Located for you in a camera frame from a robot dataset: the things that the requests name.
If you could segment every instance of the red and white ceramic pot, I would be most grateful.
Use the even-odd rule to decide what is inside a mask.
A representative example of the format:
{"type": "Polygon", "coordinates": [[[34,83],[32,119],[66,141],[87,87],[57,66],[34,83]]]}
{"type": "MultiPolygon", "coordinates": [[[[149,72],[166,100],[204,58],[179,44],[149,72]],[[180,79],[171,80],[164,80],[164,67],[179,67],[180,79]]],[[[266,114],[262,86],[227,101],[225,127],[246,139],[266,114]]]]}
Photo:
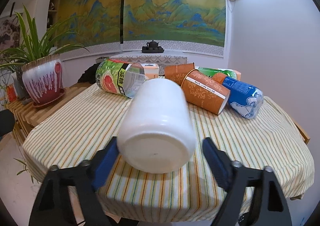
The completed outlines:
{"type": "Polygon", "coordinates": [[[62,62],[59,55],[50,55],[25,64],[22,80],[29,95],[37,105],[59,97],[62,87],[62,62]]]}

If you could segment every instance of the white stripe on cup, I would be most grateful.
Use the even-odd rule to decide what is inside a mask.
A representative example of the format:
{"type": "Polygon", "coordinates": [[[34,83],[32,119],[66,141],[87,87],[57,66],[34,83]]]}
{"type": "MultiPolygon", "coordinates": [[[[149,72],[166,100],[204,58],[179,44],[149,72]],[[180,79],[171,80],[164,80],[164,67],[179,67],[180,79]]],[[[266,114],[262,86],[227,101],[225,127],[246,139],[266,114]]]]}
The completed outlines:
{"type": "Polygon", "coordinates": [[[213,90],[212,88],[210,88],[210,87],[208,87],[208,86],[206,86],[206,85],[204,85],[204,84],[202,84],[202,83],[200,83],[200,82],[198,82],[198,81],[196,81],[196,80],[194,80],[194,79],[192,79],[192,78],[190,78],[190,77],[187,77],[186,79],[187,79],[188,81],[194,83],[194,84],[197,84],[197,85],[201,86],[202,88],[208,90],[209,92],[214,93],[215,95],[219,96],[219,97],[222,98],[222,99],[225,99],[225,98],[226,98],[223,94],[221,94],[221,93],[213,90]]]}

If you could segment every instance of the pot saucer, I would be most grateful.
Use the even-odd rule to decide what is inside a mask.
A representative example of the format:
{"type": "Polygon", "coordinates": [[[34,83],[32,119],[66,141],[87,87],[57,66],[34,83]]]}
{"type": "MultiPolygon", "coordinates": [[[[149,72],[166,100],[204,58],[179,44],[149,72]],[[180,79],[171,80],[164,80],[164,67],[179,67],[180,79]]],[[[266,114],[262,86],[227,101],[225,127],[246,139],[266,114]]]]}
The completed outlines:
{"type": "Polygon", "coordinates": [[[53,104],[54,102],[57,102],[59,99],[61,99],[65,94],[66,94],[66,89],[65,88],[61,88],[60,89],[60,94],[56,99],[53,99],[52,101],[46,103],[46,104],[37,104],[36,102],[32,103],[32,106],[36,109],[43,109],[48,107],[49,105],[53,104]]]}

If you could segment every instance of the teapot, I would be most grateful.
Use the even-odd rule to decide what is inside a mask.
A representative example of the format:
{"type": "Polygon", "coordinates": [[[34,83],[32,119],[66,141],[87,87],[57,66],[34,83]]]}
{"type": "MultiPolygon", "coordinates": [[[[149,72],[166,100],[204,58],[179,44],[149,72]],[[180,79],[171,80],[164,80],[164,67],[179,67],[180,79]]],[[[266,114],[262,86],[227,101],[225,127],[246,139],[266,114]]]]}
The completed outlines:
{"type": "Polygon", "coordinates": [[[150,41],[150,42],[147,42],[147,47],[148,48],[157,48],[158,46],[159,46],[159,43],[155,42],[154,40],[150,41]]]}

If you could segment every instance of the black chair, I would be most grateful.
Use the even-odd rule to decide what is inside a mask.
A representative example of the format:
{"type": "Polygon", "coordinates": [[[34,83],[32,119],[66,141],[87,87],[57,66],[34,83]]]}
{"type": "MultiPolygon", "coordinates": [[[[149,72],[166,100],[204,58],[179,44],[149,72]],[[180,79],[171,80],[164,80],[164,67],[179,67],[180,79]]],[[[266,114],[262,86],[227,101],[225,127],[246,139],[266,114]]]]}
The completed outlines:
{"type": "Polygon", "coordinates": [[[13,130],[14,115],[8,109],[0,111],[0,138],[13,130]]]}

